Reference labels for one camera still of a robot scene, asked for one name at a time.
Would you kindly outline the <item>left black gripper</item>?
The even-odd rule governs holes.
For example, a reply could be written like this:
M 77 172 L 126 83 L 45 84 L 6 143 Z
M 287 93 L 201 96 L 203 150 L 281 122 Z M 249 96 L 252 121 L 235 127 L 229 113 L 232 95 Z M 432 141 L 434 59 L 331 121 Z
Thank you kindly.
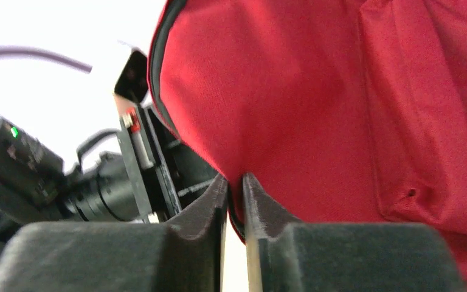
M 148 60 L 133 49 L 114 93 L 142 103 L 148 93 Z M 152 106 L 132 106 L 120 118 L 119 144 L 126 173 L 144 223 L 161 223 L 181 213 L 210 186 L 217 171 L 176 138 Z

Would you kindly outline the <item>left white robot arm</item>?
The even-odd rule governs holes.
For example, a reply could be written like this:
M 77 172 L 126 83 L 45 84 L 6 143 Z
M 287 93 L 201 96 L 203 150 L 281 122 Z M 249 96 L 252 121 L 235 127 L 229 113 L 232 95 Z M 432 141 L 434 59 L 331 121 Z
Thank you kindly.
M 148 92 L 147 57 L 132 49 L 114 93 L 133 101 L 119 129 L 104 129 L 64 162 L 0 116 L 0 253 L 22 226 L 39 221 L 167 221 L 201 196 L 216 171 L 158 119 Z

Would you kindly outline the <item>red backpack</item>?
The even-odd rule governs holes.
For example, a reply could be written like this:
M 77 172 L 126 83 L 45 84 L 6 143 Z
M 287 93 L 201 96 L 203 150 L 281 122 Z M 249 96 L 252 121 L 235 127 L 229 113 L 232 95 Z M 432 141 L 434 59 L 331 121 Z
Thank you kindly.
M 148 84 L 230 183 L 309 222 L 420 222 L 467 281 L 467 1 L 167 1 Z

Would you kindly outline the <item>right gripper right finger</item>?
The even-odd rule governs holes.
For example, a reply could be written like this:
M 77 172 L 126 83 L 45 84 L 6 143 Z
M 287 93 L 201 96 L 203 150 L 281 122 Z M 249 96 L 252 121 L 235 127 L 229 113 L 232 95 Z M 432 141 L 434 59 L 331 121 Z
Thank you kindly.
M 438 232 L 423 224 L 306 223 L 243 177 L 251 291 L 466 291 Z

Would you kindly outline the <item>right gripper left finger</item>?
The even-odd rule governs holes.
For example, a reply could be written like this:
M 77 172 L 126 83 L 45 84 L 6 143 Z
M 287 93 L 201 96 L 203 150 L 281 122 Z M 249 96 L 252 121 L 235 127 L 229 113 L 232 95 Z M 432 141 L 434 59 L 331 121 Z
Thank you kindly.
M 0 257 L 0 291 L 219 291 L 228 183 L 164 223 L 29 224 Z

